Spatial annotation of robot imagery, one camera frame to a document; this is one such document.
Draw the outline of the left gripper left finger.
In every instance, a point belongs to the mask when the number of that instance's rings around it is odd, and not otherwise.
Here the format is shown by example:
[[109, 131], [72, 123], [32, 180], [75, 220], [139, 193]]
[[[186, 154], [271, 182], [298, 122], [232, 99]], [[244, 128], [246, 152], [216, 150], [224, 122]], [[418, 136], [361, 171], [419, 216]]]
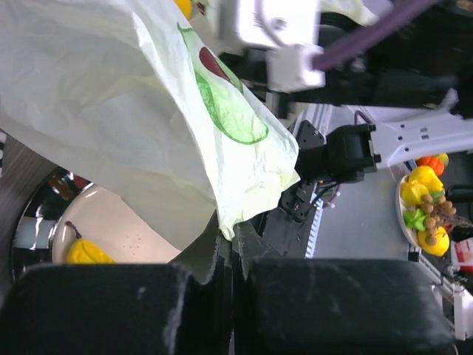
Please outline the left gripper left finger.
[[231, 245], [211, 218], [167, 264], [38, 264], [1, 307], [3, 354], [227, 354]]

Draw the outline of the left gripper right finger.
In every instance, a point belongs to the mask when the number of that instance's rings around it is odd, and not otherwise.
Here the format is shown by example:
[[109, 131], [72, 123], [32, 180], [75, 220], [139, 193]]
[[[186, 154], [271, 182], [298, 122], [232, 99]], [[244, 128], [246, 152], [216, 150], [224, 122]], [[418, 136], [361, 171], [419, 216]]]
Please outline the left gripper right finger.
[[443, 354], [452, 329], [414, 263], [279, 256], [235, 228], [236, 354]]

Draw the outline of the yellow fake pear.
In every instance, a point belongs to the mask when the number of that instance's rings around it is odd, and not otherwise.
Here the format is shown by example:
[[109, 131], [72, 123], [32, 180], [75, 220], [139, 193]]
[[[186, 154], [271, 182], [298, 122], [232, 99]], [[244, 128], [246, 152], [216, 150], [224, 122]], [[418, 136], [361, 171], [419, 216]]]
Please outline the yellow fake pear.
[[115, 263], [101, 248], [91, 241], [84, 239], [71, 221], [65, 222], [65, 226], [71, 228], [75, 233], [75, 241], [67, 252], [66, 261], [71, 264], [94, 264]]

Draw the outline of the beige plate with dark rim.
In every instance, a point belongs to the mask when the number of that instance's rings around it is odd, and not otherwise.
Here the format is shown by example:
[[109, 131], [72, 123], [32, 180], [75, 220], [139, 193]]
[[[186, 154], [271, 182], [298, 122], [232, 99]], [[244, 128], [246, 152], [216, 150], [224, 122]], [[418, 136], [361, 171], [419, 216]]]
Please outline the beige plate with dark rim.
[[10, 247], [10, 274], [66, 263], [75, 242], [116, 263], [167, 263], [179, 254], [116, 194], [58, 168], [32, 193]]

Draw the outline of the pale green plastic bag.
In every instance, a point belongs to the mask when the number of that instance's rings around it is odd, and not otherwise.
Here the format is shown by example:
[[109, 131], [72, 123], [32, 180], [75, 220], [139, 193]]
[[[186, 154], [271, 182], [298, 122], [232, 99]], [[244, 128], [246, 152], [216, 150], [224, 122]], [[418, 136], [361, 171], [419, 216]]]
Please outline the pale green plastic bag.
[[295, 138], [172, 1], [3, 1], [1, 128], [184, 249], [274, 209]]

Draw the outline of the yellow fake lemon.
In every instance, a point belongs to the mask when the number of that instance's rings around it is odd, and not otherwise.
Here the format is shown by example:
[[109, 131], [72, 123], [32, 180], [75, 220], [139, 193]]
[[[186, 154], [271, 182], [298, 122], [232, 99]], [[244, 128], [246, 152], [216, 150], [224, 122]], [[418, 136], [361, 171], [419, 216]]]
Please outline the yellow fake lemon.
[[186, 19], [191, 18], [193, 3], [192, 0], [174, 0]]

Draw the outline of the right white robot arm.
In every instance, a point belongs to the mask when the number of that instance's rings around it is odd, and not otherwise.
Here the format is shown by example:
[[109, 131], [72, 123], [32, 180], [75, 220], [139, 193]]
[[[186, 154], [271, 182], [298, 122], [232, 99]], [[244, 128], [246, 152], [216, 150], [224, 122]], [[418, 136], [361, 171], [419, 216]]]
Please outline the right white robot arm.
[[442, 1], [326, 76], [320, 89], [276, 96], [286, 118], [294, 103], [366, 107], [373, 122], [303, 146], [304, 181], [357, 182], [368, 172], [434, 152], [472, 147], [472, 3]]

